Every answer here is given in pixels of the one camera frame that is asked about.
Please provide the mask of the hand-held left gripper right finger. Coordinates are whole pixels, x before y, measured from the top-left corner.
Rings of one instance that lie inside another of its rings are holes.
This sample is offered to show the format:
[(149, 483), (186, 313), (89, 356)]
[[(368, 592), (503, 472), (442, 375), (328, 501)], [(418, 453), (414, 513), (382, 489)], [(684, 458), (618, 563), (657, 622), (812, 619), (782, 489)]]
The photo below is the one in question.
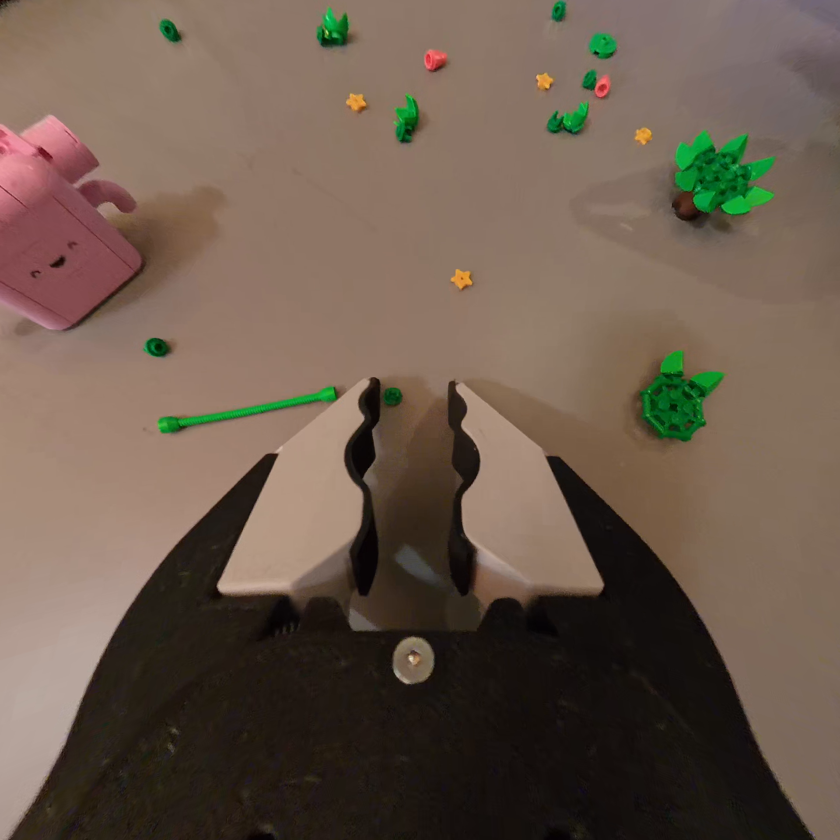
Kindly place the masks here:
[(549, 457), (466, 385), (448, 385), (452, 467), (458, 479), (448, 568), (479, 627), (499, 601), (524, 614), (541, 599), (602, 594)]

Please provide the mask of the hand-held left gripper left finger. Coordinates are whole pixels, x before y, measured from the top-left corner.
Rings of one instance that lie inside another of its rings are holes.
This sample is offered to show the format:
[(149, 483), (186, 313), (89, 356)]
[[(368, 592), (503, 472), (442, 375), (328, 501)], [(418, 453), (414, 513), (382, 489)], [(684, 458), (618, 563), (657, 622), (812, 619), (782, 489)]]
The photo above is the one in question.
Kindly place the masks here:
[(352, 598), (369, 594), (377, 571), (365, 476), (378, 420), (380, 381), (364, 378), (276, 450), (218, 596), (285, 597), (298, 615), (314, 599), (331, 599), (351, 623)]

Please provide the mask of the green flexible toy stem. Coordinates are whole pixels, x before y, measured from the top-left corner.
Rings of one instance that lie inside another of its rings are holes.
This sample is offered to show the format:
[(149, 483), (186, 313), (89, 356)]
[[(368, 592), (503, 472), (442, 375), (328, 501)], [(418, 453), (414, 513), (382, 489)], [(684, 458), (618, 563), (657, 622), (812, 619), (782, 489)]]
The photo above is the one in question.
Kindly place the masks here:
[(306, 394), (302, 396), (294, 396), (294, 398), (289, 398), (279, 402), (250, 406), (246, 408), (230, 409), (230, 411), (224, 411), (218, 413), (195, 415), (188, 417), (165, 416), (158, 419), (157, 429), (161, 434), (170, 436), (188, 428), (221, 424), (226, 421), (239, 420), (243, 417), (267, 415), (276, 411), (284, 411), (286, 408), (296, 408), (301, 406), (331, 404), (331, 403), (335, 403), (336, 400), (338, 400), (336, 390), (334, 387), (324, 387), (323, 390), (314, 394)]

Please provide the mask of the green web plate with leaves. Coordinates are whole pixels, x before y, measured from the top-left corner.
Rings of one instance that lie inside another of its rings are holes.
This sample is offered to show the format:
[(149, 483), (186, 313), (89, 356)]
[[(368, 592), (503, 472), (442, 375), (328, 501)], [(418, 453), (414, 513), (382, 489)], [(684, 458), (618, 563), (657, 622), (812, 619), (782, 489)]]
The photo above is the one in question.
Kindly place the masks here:
[(640, 416), (660, 440), (687, 444), (705, 428), (703, 403), (724, 379), (719, 371), (707, 371), (686, 379), (684, 353), (668, 354), (656, 378), (639, 392)]

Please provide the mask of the green leafy plant assembly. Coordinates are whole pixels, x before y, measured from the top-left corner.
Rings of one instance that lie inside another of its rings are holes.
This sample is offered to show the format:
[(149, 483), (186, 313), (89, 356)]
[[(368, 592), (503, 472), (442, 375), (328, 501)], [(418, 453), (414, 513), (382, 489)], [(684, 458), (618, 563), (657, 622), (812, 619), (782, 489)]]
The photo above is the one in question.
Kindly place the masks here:
[(775, 158), (745, 163), (748, 145), (749, 136), (740, 134), (718, 147), (707, 132), (701, 132), (677, 146), (673, 158), (677, 195), (670, 208), (678, 221), (697, 222), (715, 213), (749, 216), (773, 201), (774, 193), (757, 183), (770, 172)]

